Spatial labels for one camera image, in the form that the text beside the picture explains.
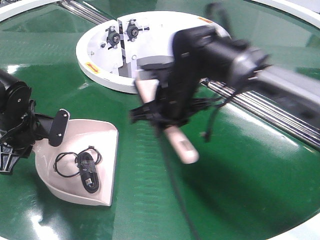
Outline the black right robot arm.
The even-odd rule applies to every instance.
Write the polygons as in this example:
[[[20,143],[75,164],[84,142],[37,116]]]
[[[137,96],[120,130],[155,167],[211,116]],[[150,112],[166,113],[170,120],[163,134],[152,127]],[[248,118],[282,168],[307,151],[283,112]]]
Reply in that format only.
[[[171,40],[173,61],[141,67],[146,79],[158,80],[154,100],[132,109],[133,122],[151,121],[160,126],[186,124],[198,111],[214,104],[212,98],[194,96],[200,80],[219,81],[238,95],[265,94],[306,123],[320,125],[318,80],[269,65],[268,55],[247,41],[221,36],[212,24],[182,29]]]

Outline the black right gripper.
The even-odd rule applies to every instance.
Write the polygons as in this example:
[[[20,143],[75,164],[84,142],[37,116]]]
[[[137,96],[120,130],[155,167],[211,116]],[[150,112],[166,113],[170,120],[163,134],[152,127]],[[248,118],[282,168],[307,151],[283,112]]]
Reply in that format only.
[[[141,66],[142,80],[156,79],[155,99],[129,111],[131,123],[150,121],[157,127],[183,126],[189,118],[208,108],[212,100],[194,98],[200,80],[209,77],[205,50],[219,39],[214,26],[177,31],[171,41],[173,60]]]

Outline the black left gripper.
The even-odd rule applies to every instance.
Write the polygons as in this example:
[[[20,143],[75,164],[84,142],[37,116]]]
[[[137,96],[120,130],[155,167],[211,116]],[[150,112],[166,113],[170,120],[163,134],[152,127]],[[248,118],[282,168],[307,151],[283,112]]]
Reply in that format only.
[[[32,145],[35,143],[32,134],[32,119],[36,101],[31,100],[28,110],[21,117],[21,123],[10,130],[0,130],[0,173],[11,175],[13,168],[21,158],[28,158]],[[37,141],[48,139],[48,143],[59,146],[65,136],[70,113],[61,108],[56,112],[55,117],[44,114],[35,114],[34,135]]]

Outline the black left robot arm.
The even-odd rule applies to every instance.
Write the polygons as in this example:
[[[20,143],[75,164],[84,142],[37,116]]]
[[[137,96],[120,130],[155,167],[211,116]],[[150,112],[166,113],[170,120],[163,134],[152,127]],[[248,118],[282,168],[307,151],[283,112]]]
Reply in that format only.
[[[48,139],[59,146],[64,139],[70,113],[65,109],[56,115],[37,113],[32,89],[25,82],[0,71],[0,173],[11,175],[21,158],[28,158],[36,141]]]

